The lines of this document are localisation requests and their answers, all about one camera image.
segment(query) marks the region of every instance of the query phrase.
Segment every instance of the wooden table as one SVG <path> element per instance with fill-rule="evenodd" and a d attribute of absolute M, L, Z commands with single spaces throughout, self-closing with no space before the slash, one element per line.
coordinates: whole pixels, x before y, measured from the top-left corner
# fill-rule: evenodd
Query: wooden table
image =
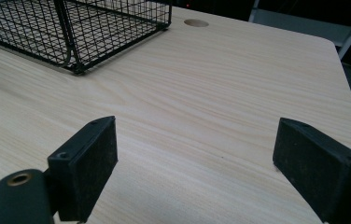
<path fill-rule="evenodd" d="M 167 32 L 85 77 L 0 49 L 0 179 L 45 170 L 110 115 L 119 163 L 89 223 L 320 223 L 273 166 L 278 121 L 351 148 L 351 92 L 322 38 L 174 8 Z"/>

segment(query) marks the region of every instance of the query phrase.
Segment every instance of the wire grid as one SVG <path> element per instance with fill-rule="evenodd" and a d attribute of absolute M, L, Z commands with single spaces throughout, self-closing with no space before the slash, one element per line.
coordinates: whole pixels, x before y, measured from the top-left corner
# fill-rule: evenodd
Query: wire grid
<path fill-rule="evenodd" d="M 68 0 L 65 8 L 83 64 L 169 25 L 170 17 L 168 5 L 146 0 Z"/>
<path fill-rule="evenodd" d="M 53 1 L 0 0 L 0 45 L 63 64 L 67 48 Z"/>

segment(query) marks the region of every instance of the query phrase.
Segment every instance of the gray chair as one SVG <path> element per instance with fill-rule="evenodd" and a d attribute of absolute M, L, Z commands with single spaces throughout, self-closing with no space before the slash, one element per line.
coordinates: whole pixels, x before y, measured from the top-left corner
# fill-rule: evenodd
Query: gray chair
<path fill-rule="evenodd" d="M 351 26 L 268 11 L 260 9 L 259 4 L 260 0 L 255 0 L 248 21 L 326 38 L 332 41 L 335 46 L 339 47 L 338 54 L 340 59 L 343 58 L 351 46 Z"/>

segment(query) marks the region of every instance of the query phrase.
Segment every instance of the wooden tabletop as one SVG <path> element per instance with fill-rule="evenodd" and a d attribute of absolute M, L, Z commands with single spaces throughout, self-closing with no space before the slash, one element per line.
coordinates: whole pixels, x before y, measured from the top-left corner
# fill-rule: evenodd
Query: wooden tabletop
<path fill-rule="evenodd" d="M 168 31 L 84 77 L 0 49 L 0 179 L 45 170 L 111 115 L 119 163 L 89 223 L 320 223 L 274 168 L 278 121 L 351 148 L 351 91 L 319 37 L 174 8 Z"/>

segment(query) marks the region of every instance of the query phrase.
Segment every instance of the wire mesh basket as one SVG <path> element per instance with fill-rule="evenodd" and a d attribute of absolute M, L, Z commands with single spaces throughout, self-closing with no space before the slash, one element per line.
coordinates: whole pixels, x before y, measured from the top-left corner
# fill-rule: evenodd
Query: wire mesh basket
<path fill-rule="evenodd" d="M 0 0 L 0 46 L 80 74 L 171 23 L 171 0 Z"/>

